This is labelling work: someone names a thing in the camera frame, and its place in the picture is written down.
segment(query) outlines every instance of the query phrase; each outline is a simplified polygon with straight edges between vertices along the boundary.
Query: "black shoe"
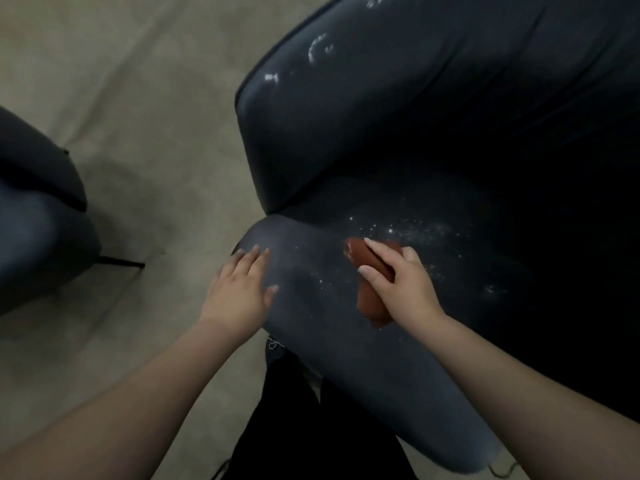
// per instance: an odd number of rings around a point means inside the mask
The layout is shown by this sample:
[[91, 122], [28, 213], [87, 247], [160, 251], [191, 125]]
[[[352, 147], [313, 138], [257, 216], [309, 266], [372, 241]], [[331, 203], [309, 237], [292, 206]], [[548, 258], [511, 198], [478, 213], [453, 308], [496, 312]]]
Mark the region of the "black shoe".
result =
[[292, 355], [292, 352], [288, 351], [284, 345], [282, 345], [279, 341], [274, 339], [272, 336], [269, 336], [267, 339], [267, 344], [264, 347], [264, 357], [267, 361], [267, 368], [271, 366], [276, 360], [284, 358], [288, 355]]

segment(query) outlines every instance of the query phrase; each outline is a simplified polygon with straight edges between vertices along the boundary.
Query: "reddish-brown towel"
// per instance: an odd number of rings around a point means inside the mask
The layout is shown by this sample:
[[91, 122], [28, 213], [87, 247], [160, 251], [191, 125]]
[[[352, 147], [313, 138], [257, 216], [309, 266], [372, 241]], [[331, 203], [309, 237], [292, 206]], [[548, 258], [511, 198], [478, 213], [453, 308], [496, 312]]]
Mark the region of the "reddish-brown towel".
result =
[[[402, 254], [402, 247], [394, 241], [384, 241], [393, 250]], [[396, 274], [391, 266], [386, 265], [378, 256], [369, 249], [364, 239], [350, 237], [344, 243], [344, 255], [348, 257], [356, 267], [371, 266], [377, 269], [390, 282], [394, 282]], [[366, 279], [360, 277], [360, 287], [358, 288], [358, 311], [371, 320], [371, 324], [380, 328], [393, 322], [387, 307], [382, 302], [378, 293], [373, 289]]]

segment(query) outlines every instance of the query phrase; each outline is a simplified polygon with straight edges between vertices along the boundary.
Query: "chair leg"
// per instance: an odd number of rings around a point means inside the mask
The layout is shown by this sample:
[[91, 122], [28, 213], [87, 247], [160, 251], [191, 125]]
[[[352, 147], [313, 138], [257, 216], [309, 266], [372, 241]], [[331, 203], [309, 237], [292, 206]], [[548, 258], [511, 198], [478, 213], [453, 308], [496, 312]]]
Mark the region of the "chair leg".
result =
[[140, 269], [144, 269], [146, 266], [143, 262], [137, 261], [128, 261], [126, 259], [118, 259], [118, 258], [110, 258], [108, 256], [100, 256], [96, 261], [98, 264], [112, 264], [114, 266], [126, 266], [126, 267], [139, 267]]

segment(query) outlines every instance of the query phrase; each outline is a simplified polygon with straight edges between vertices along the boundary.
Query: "concrete floor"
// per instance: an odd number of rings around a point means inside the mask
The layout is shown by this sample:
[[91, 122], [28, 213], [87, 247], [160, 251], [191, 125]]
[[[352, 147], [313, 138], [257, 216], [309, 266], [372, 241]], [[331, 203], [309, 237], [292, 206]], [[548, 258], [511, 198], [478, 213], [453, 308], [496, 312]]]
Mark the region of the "concrete floor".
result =
[[[0, 0], [0, 104], [71, 150], [105, 254], [148, 263], [96, 266], [2, 318], [0, 449], [195, 322], [213, 271], [263, 217], [235, 90], [322, 1]], [[265, 339], [219, 371], [156, 478], [206, 479], [229, 457], [260, 397]], [[421, 479], [458, 477], [408, 454]]]

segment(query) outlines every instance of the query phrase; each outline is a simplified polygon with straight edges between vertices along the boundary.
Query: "hand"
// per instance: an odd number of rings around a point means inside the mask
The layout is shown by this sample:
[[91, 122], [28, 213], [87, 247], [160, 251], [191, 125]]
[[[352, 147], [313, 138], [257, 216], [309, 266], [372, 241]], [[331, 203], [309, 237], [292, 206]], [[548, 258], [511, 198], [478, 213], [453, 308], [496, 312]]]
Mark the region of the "hand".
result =
[[217, 323], [238, 345], [260, 330], [278, 291], [278, 286], [262, 290], [269, 255], [268, 249], [260, 254], [258, 245], [246, 254], [238, 250], [213, 280], [200, 321]]
[[360, 266], [358, 272], [371, 283], [400, 326], [415, 336], [421, 324], [445, 316], [429, 274], [412, 248], [403, 248], [401, 255], [380, 242], [365, 242], [394, 269], [396, 279], [390, 283], [371, 266]]

